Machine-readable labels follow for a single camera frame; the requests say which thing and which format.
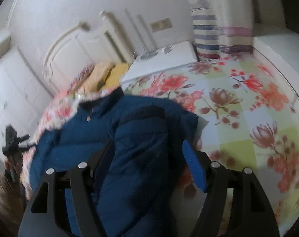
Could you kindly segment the blue quilted puffer jacket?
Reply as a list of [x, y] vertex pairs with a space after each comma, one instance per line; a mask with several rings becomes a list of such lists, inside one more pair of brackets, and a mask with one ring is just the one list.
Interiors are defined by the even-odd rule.
[[81, 103], [59, 130], [44, 131], [30, 185], [47, 169], [66, 171], [110, 142], [114, 157], [95, 175], [93, 202], [108, 236], [177, 236], [171, 196], [185, 168], [184, 140], [194, 141], [199, 117], [169, 99], [125, 95], [121, 88]]

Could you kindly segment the white wardrobe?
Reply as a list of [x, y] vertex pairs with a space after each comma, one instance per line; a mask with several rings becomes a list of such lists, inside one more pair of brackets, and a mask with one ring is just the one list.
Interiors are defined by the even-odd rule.
[[18, 136], [33, 135], [52, 99], [10, 42], [9, 30], [0, 30], [0, 161], [6, 126], [12, 125]]

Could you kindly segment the floral bed sheet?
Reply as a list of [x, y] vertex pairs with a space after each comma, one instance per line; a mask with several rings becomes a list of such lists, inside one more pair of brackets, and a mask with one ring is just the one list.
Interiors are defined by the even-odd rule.
[[[33, 140], [60, 129], [79, 102], [109, 95], [61, 91], [40, 120]], [[271, 201], [281, 236], [299, 224], [299, 98], [272, 65], [250, 55], [182, 65], [132, 80], [126, 94], [170, 99], [206, 120], [198, 149], [231, 170], [256, 168]], [[178, 236], [189, 236], [204, 201], [188, 168], [171, 202]]]

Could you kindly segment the patterned red pillow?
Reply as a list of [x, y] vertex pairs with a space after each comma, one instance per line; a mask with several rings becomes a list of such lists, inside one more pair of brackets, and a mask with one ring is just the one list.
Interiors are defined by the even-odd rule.
[[85, 67], [71, 82], [68, 88], [68, 95], [74, 94], [83, 82], [91, 75], [92, 71], [94, 70], [95, 65], [89, 65]]

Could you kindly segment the yellow blanket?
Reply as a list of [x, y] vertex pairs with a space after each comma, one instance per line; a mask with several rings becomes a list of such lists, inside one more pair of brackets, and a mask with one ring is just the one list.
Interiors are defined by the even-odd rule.
[[129, 67], [130, 65], [127, 63], [101, 62], [95, 64], [88, 77], [79, 85], [76, 94], [87, 95], [119, 86], [121, 77], [127, 73]]

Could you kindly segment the white wooden headboard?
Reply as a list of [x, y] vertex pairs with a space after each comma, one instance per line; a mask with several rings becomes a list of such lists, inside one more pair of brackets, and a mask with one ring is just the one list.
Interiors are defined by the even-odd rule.
[[48, 49], [42, 75], [54, 93], [66, 89], [89, 65], [134, 62], [132, 45], [119, 21], [107, 11], [101, 11], [100, 18], [99, 28], [91, 29], [88, 22], [79, 22]]

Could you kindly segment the white bedside table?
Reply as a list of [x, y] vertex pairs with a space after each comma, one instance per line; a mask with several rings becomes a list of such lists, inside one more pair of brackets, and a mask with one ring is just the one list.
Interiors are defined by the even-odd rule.
[[191, 42], [185, 41], [173, 44], [157, 50], [154, 57], [146, 59], [141, 59], [140, 56], [137, 57], [120, 83], [122, 85], [129, 84], [132, 80], [197, 61]]

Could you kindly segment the striped sailboat curtain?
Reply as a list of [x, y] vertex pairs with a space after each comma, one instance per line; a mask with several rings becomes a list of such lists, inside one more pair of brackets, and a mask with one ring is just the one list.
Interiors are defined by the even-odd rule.
[[200, 60], [252, 53], [252, 0], [188, 0]]

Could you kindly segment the beige wall socket plate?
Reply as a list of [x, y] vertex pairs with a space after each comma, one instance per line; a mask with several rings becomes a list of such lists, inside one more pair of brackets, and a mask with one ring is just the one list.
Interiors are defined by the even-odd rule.
[[165, 19], [159, 20], [157, 22], [150, 23], [149, 26], [150, 26], [152, 32], [155, 33], [158, 31], [163, 31], [163, 30], [172, 28], [173, 24], [172, 24], [170, 18], [165, 18]]

